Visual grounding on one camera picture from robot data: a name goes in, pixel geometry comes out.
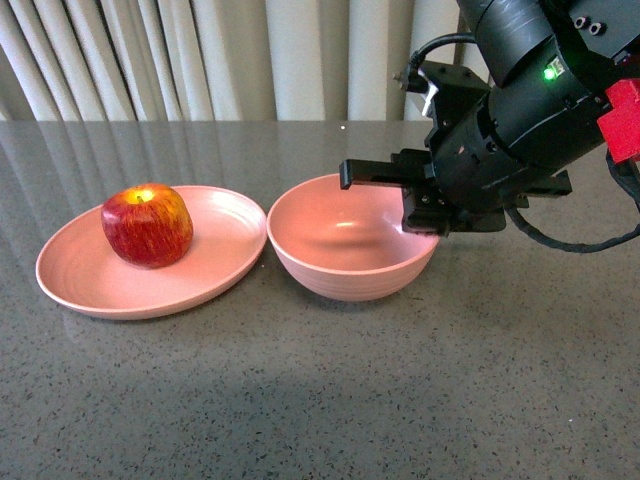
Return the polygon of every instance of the red apple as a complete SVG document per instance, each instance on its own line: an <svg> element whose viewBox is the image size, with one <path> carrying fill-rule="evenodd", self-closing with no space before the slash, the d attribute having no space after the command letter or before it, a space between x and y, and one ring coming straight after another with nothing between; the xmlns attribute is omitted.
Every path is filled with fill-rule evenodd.
<svg viewBox="0 0 640 480"><path fill-rule="evenodd" d="M147 183L116 193L102 205L102 229L127 262L159 268L180 260L193 240L184 200L167 185Z"/></svg>

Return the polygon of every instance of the white curtain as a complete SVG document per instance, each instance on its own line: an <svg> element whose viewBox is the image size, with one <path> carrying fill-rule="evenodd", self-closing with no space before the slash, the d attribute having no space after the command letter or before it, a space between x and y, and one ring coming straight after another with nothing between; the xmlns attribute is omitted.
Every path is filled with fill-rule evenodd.
<svg viewBox="0 0 640 480"><path fill-rule="evenodd" d="M0 0L0 120L415 120L455 0ZM487 78L474 46L430 59Z"/></svg>

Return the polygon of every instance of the granite surface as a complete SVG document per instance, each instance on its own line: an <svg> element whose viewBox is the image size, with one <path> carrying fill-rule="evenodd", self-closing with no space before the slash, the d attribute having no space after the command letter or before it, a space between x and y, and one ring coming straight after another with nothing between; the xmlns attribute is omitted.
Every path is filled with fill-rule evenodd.
<svg viewBox="0 0 640 480"><path fill-rule="evenodd" d="M265 211L423 123L0 123L0 478L640 478L640 243L580 256L511 224L452 234L408 287L332 301L267 243L237 285L157 320L38 287L61 226L132 184L215 185ZM638 223L604 150L525 215L569 241Z"/></svg>

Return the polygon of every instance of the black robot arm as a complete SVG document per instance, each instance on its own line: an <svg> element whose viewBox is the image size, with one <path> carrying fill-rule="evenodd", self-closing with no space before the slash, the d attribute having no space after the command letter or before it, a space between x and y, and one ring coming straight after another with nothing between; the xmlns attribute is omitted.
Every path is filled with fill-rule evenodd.
<svg viewBox="0 0 640 480"><path fill-rule="evenodd" d="M511 215L527 197L570 193L561 169L604 141L598 119L613 108L609 89L640 78L640 24L629 20L640 18L640 2L458 4L471 32L430 42L398 78L433 120L425 150L402 150L390 164L349 159L340 166L342 188L402 188L406 231L499 231L505 209ZM492 87L464 66L425 59L451 42L478 44Z"/></svg>

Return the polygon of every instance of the bowl rim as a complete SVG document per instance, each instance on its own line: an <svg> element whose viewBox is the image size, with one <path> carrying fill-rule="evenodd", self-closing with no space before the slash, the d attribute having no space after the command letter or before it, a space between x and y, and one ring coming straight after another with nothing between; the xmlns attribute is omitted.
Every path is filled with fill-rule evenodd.
<svg viewBox="0 0 640 480"><path fill-rule="evenodd" d="M426 235L424 235L424 234L413 234L413 235L423 235L425 237L429 237L433 241L433 245L430 246L429 248L425 249L424 251L421 251L418 254L412 256L411 258L403 261L403 262L396 263L396 264L390 265L388 267L380 267L380 268L374 268L374 269L370 269L370 270L337 270L335 268L321 267L319 265L314 265L312 263L305 262L304 260L301 260L301 259L299 259L297 257L294 257L289 252L287 252L284 248L282 248L280 243L278 243L278 241L274 238L273 232L271 230L271 218L272 218L273 212L275 211L275 209L278 206L278 204L281 201L283 201L284 198L287 195L289 195L290 193L294 192L295 190L298 190L298 189L306 186L309 183L320 181L320 180L324 180L324 179L327 179L329 177L339 178L339 176L340 175L338 173L330 173L328 175L321 175L319 177L310 178L308 180L305 180L302 183L299 183L298 185L295 185L294 187L290 188L289 190L284 192L282 195L280 195L280 197L278 197L278 199L275 201L275 203L269 209L269 213L267 214L267 235L268 235L269 240L271 241L273 247L276 249L276 252L281 253L282 255L287 257L292 262L295 262L296 264L298 264L300 266L303 266L305 268L311 269L311 270L316 271L316 272L327 273L327 274L337 275L337 276L379 275L379 274L391 272L391 271L394 271L394 270L400 270L400 269L402 269L403 267L405 267L405 266L407 266L409 264L417 263L421 259L423 259L424 257L427 257L428 255L433 254L433 252L435 251L436 247L438 246L438 243L440 242L440 236L436 235L436 234L426 234Z"/></svg>

